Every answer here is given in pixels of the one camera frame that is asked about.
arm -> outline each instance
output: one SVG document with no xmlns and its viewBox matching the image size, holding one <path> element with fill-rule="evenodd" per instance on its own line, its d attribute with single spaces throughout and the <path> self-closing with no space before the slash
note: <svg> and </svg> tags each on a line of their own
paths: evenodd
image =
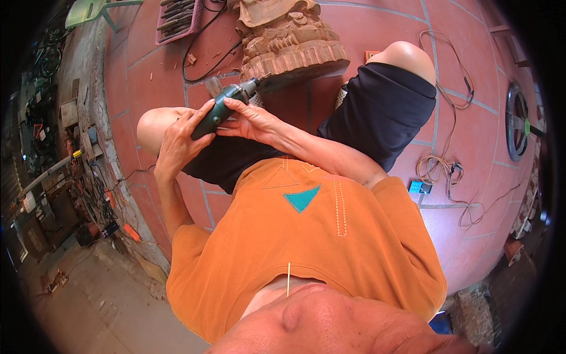
<svg viewBox="0 0 566 354">
<path fill-rule="evenodd" d="M 187 206 L 183 200 L 181 188 L 176 179 L 158 178 L 157 190 L 161 197 L 161 205 L 163 207 L 163 217 L 165 219 L 165 229 L 169 237 L 173 238 L 175 231 L 181 225 L 193 225 L 191 215 L 188 213 Z"/>
<path fill-rule="evenodd" d="M 165 228 L 170 238 L 173 238 L 181 225 L 194 224 L 175 178 L 181 169 L 214 139 L 214 134 L 205 135 L 197 141 L 191 139 L 195 126 L 212 106 L 214 106 L 214 100 L 208 101 L 197 111 L 184 112 L 165 130 L 153 174 L 161 198 Z"/>
<path fill-rule="evenodd" d="M 367 188 L 388 177 L 379 164 L 358 150 L 316 137 L 284 122 L 277 127 L 272 146 L 329 173 L 348 177 Z"/>
<path fill-rule="evenodd" d="M 348 177 L 367 188 L 387 178 L 383 168 L 367 155 L 344 144 L 311 135 L 281 121 L 263 108 L 225 99 L 239 113 L 237 121 L 226 121 L 216 131 L 227 137 L 244 137 L 293 155 L 332 174 Z"/>
</svg>

red tile floor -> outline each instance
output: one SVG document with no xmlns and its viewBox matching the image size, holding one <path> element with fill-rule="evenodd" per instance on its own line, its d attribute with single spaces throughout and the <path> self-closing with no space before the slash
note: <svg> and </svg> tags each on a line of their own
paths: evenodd
<svg viewBox="0 0 566 354">
<path fill-rule="evenodd" d="M 504 107 L 509 81 L 521 84 L 531 112 L 536 112 L 533 78 L 528 69 L 514 65 L 506 39 L 492 38 L 488 27 L 502 24 L 491 10 L 475 0 L 352 0 L 319 1 L 321 17 L 340 35 L 349 51 L 351 64 L 342 77 L 312 80 L 288 87 L 274 95 L 265 95 L 270 112 L 301 129 L 314 133 L 333 110 L 342 82 L 356 75 L 364 50 L 383 50 L 390 43 L 404 40 L 418 45 L 421 31 L 433 29 L 445 33 L 454 43 L 475 83 L 475 100 L 459 111 L 456 133 L 447 159 L 460 161 L 465 179 L 453 189 L 454 199 L 480 201 L 490 205 L 498 196 L 518 184 L 530 170 L 534 144 L 522 162 L 512 162 L 505 145 Z M 105 88 L 114 142 L 123 174 L 147 169 L 156 158 L 140 148 L 136 125 L 141 115 L 152 108 L 188 106 L 200 108 L 209 99 L 204 84 L 184 84 L 181 56 L 188 40 L 165 46 L 155 45 L 155 27 L 159 0 L 145 0 L 141 6 L 116 7 L 111 16 L 120 28 L 108 30 L 105 49 Z M 205 11 L 203 23 L 213 14 Z M 197 61 L 186 69 L 189 78 L 208 71 L 217 61 L 214 55 L 225 52 L 238 40 L 234 31 L 235 15 L 223 14 L 191 49 Z M 448 44 L 424 37 L 424 49 L 438 71 L 440 84 L 452 98 L 463 102 L 467 89 L 460 68 Z M 231 68 L 238 67 L 241 48 L 220 65 L 220 74 L 229 75 L 224 85 L 238 81 Z M 398 158 L 390 174 L 400 176 L 407 185 L 416 179 L 417 160 L 440 153 L 453 125 L 452 109 L 438 97 L 436 109 L 416 139 Z M 181 173 L 178 181 L 188 209 L 195 221 L 213 229 L 230 206 L 231 197 L 218 186 Z M 481 280 L 502 254 L 508 231 L 517 215 L 526 184 L 499 200 L 484 220 L 461 231 L 458 219 L 463 212 L 446 196 L 446 180 L 436 185 L 431 195 L 413 195 L 448 281 L 449 292 Z M 128 184 L 155 239 L 170 249 L 163 225 L 163 211 L 152 173 L 137 173 Z"/>
</svg>

orange t-shirt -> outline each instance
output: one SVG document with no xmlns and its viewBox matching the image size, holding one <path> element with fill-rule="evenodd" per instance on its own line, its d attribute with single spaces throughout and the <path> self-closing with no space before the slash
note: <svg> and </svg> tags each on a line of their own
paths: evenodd
<svg viewBox="0 0 566 354">
<path fill-rule="evenodd" d="M 416 204 L 397 177 L 371 191 L 308 163 L 276 157 L 240 176 L 214 232 L 181 226 L 167 294 L 208 342 L 221 338 L 277 275 L 316 278 L 429 321 L 446 280 Z"/>
</svg>

wood sculpture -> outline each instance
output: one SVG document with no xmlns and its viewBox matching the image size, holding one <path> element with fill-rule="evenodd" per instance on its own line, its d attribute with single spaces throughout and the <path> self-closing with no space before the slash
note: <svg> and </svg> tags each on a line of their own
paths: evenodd
<svg viewBox="0 0 566 354">
<path fill-rule="evenodd" d="M 319 18 L 313 0 L 228 0 L 243 38 L 240 80 L 261 80 L 260 92 L 341 75 L 350 60 L 340 37 Z"/>
</svg>

black shorts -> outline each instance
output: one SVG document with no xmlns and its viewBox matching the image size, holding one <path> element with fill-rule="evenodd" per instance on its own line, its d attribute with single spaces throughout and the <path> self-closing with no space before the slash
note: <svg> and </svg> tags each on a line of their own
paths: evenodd
<svg viewBox="0 0 566 354">
<path fill-rule="evenodd" d="M 388 172 L 430 118 L 435 96 L 436 88 L 420 76 L 369 63 L 350 79 L 344 102 L 322 122 L 317 135 L 365 153 Z M 183 171 L 231 194 L 246 168 L 282 155 L 254 140 L 216 136 Z"/>
</svg>

